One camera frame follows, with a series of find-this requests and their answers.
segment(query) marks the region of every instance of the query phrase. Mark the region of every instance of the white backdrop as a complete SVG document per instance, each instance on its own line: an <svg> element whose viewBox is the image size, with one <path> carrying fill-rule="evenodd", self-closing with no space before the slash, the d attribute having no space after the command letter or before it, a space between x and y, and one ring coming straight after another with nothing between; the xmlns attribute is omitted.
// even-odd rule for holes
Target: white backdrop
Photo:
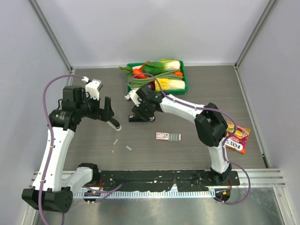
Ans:
<svg viewBox="0 0 300 225"><path fill-rule="evenodd" d="M38 0L73 66L234 63L268 0Z"/></svg>
<svg viewBox="0 0 300 225"><path fill-rule="evenodd" d="M1 1L0 30L0 224L20 225L27 207L21 194L46 147L43 89L68 71L27 1ZM65 83L49 88L49 111Z"/></svg>
<svg viewBox="0 0 300 225"><path fill-rule="evenodd" d="M300 2L278 1L241 64L257 128L300 224Z"/></svg>

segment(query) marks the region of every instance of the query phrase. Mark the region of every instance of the red snack bag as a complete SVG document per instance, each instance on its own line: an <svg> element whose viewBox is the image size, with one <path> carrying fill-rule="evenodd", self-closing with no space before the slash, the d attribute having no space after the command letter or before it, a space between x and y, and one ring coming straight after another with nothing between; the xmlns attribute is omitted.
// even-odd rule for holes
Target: red snack bag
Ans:
<svg viewBox="0 0 300 225"><path fill-rule="evenodd" d="M232 134L232 132L234 131L234 124L231 121L226 121L226 122L228 125L227 128L227 136L228 136L229 134ZM245 154L246 143L248 141L249 134L250 134L249 128L243 128L238 126L235 134L226 141L225 143L226 147L238 151L242 154Z"/></svg>

